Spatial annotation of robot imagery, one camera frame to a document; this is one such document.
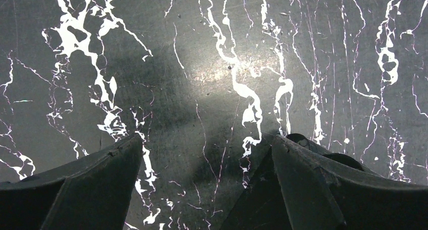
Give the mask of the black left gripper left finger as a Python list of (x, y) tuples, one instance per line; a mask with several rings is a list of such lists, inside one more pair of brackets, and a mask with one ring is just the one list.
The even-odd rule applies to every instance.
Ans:
[(142, 161), (127, 136), (62, 166), (1, 183), (1, 229), (122, 229)]

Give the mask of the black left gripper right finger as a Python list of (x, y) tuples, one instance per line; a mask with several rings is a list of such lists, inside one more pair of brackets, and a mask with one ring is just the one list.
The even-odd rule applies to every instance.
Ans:
[(292, 229), (427, 229), (427, 186), (384, 178), (302, 135), (272, 158)]

